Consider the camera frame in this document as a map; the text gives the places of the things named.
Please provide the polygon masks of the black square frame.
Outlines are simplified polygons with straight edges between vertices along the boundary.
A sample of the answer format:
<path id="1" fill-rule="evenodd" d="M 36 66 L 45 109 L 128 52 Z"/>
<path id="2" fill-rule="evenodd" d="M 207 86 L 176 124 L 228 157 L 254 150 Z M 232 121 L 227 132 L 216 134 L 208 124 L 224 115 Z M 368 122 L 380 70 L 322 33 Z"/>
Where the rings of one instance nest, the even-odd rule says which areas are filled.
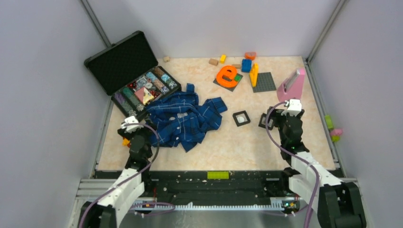
<path id="1" fill-rule="evenodd" d="M 238 121 L 237 121 L 237 116 L 243 116 L 244 118 L 245 118 L 245 122 L 243 122 L 243 123 L 238 123 Z M 243 126 L 243 125 L 246 125 L 246 124 L 249 124 L 250 123 L 250 118 L 249 118 L 249 116 L 248 116 L 248 114 L 247 114 L 247 112 L 244 110 L 244 111 L 240 111 L 240 112 L 236 112 L 236 113 L 233 113 L 232 114 L 232 117 L 233 117 L 233 119 L 234 119 L 234 122 L 235 122 L 235 124 L 236 124 L 236 126 L 237 127 L 240 127 L 240 126 Z"/>
<path id="2" fill-rule="evenodd" d="M 266 114 L 266 113 L 263 113 L 263 114 L 261 115 L 258 126 L 261 127 L 261 128 L 266 128 L 266 126 L 268 126 L 268 129 L 269 129 L 269 130 L 272 130 L 272 129 L 274 128 L 273 119 L 272 119 L 272 118 L 269 118 L 269 120 L 268 120 L 268 125 L 266 125 L 266 117 L 267 117 L 267 114 Z"/>

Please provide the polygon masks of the yellow toy piece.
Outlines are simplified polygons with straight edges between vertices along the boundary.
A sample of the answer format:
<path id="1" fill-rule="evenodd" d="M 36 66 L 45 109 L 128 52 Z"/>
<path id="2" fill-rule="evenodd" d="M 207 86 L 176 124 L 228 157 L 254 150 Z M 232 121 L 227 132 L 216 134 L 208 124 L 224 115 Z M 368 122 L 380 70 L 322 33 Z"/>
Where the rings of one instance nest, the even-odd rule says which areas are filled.
<path id="1" fill-rule="evenodd" d="M 257 63 L 254 63 L 249 72 L 249 78 L 252 87 L 256 87 L 257 85 L 258 73 L 259 73 L 259 65 Z"/>

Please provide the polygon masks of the blue plaid shirt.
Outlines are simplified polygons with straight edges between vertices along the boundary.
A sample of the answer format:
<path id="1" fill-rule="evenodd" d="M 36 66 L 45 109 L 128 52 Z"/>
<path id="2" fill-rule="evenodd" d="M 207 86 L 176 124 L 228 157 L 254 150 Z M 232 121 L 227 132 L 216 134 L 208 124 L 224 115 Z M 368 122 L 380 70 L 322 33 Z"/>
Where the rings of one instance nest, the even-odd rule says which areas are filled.
<path id="1" fill-rule="evenodd" d="M 228 110 L 221 97 L 199 104 L 195 86 L 188 83 L 185 91 L 152 102 L 146 107 L 149 120 L 158 136 L 150 136 L 151 145 L 176 147 L 182 145 L 186 152 L 202 143 L 206 133 L 221 126 L 221 113 Z"/>

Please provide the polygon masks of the white badge backing disc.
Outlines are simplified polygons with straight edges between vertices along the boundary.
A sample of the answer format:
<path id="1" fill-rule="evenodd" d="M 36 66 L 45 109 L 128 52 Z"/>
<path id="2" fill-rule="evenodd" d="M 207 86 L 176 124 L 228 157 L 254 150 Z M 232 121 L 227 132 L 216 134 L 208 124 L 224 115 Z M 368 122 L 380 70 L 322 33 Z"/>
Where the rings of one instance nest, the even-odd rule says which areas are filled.
<path id="1" fill-rule="evenodd" d="M 237 116 L 237 121 L 238 123 L 243 123 L 245 122 L 245 118 L 243 116 Z"/>

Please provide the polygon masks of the grey lego baseplate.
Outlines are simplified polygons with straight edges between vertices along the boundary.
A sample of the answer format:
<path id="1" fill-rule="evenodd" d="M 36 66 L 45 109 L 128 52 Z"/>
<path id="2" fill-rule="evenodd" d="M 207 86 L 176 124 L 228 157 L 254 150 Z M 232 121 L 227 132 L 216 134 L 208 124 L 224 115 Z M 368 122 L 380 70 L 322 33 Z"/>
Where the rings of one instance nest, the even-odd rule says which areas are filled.
<path id="1" fill-rule="evenodd" d="M 276 91 L 276 89 L 271 72 L 258 73 L 256 86 L 252 88 L 254 93 Z"/>

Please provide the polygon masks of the orange cup toy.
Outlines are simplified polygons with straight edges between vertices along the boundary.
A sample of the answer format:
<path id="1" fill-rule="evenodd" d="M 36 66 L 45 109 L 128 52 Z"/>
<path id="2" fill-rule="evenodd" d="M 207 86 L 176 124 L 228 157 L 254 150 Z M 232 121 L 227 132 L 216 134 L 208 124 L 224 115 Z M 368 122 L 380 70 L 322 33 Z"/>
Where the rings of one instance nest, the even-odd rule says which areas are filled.
<path id="1" fill-rule="evenodd" d="M 256 58 L 256 52 L 246 52 L 244 54 L 245 59 L 254 60 Z"/>

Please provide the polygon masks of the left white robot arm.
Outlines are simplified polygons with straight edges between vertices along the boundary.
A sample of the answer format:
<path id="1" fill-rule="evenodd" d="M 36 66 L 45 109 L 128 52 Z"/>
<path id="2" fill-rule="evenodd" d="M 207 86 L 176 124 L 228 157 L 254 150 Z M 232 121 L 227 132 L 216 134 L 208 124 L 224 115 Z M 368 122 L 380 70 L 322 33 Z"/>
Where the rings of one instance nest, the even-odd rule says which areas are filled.
<path id="1" fill-rule="evenodd" d="M 84 204 L 85 210 L 81 212 L 78 227 L 118 228 L 137 198 L 152 192 L 152 183 L 141 178 L 150 166 L 149 163 L 140 171 L 132 168 L 123 170 L 105 193 Z"/>

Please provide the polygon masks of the pink wedge stand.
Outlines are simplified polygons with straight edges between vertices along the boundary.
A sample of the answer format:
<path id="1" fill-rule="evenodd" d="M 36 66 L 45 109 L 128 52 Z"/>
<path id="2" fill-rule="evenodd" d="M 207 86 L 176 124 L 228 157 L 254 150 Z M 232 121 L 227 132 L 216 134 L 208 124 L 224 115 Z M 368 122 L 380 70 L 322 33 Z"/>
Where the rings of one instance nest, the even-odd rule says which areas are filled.
<path id="1" fill-rule="evenodd" d="M 301 99 L 305 76 L 305 68 L 297 68 L 291 76 L 286 78 L 277 88 L 278 101 Z"/>

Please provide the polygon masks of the green lego brick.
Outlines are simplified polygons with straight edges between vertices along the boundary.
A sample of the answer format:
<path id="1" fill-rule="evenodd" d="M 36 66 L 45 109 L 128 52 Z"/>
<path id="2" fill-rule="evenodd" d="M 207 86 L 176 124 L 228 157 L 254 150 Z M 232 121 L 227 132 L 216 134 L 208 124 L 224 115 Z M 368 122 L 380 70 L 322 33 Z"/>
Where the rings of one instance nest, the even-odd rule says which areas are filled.
<path id="1" fill-rule="evenodd" d="M 239 82 L 241 79 L 242 79 L 242 75 L 239 75 L 239 74 L 237 74 L 237 75 L 234 77 L 234 80 L 235 80 L 236 82 Z"/>

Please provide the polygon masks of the blue lego brick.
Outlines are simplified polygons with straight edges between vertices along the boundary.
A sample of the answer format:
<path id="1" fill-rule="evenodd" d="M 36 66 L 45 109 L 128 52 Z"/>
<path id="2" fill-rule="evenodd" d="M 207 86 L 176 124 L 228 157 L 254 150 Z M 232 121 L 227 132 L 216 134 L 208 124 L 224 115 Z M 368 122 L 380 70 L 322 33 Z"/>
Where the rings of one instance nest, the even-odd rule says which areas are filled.
<path id="1" fill-rule="evenodd" d="M 241 71 L 244 73 L 249 73 L 252 68 L 252 60 L 251 59 L 243 59 L 241 63 Z"/>

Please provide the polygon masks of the small wooden cube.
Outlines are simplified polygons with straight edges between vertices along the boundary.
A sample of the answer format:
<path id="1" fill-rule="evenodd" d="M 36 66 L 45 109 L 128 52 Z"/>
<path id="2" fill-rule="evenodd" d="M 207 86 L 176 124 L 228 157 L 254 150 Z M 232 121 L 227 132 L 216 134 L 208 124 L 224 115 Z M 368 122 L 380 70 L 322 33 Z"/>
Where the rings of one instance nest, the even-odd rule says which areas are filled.
<path id="1" fill-rule="evenodd" d="M 171 60 L 171 58 L 169 56 L 164 56 L 163 57 L 164 62 L 169 62 L 170 60 Z"/>

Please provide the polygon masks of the black poker chip case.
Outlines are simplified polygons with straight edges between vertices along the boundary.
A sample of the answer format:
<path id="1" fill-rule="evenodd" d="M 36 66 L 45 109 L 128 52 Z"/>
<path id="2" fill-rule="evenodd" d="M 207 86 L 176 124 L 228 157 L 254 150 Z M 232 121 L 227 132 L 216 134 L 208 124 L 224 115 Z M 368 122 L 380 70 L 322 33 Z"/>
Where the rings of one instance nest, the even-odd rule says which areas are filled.
<path id="1" fill-rule="evenodd" d="M 142 31 L 87 58 L 84 65 L 125 117 L 144 119 L 150 103 L 182 88 L 159 65 Z"/>

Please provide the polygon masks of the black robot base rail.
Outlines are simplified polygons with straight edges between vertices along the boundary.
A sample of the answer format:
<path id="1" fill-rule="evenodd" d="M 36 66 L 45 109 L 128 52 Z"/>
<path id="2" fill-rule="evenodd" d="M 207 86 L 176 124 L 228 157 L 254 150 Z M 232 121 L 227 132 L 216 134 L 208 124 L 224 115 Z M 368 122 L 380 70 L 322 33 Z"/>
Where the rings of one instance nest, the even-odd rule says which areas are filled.
<path id="1" fill-rule="evenodd" d="M 263 210 L 297 213 L 306 207 L 287 193 L 281 171 L 228 171 L 228 180 L 208 180 L 208 171 L 146 171 L 144 193 L 131 210 Z M 122 171 L 96 171 L 82 180 L 77 196 L 88 201 L 105 193 Z"/>

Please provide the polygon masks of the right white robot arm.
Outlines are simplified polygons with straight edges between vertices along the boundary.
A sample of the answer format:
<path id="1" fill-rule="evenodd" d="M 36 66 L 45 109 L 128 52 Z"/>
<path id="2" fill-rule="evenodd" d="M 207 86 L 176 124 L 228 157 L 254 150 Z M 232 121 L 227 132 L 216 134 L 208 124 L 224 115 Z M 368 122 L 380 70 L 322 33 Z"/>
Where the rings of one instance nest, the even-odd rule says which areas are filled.
<path id="1" fill-rule="evenodd" d="M 365 228 L 367 220 L 359 187 L 345 182 L 325 169 L 302 142 L 301 105 L 284 102 L 267 110 L 265 129 L 271 141 L 289 164 L 285 179 L 278 184 L 285 196 L 293 193 L 307 203 L 304 227 L 308 228 L 313 215 L 322 228 Z"/>

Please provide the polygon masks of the lime green brick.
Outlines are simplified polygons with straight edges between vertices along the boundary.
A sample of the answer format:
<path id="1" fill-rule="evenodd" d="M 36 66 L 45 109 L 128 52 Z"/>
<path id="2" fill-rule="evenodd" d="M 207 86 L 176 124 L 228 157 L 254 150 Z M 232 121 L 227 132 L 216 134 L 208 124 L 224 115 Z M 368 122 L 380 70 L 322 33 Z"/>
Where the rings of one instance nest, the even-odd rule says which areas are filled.
<path id="1" fill-rule="evenodd" d="M 208 180 L 228 180 L 230 178 L 230 173 L 228 171 L 208 171 Z"/>

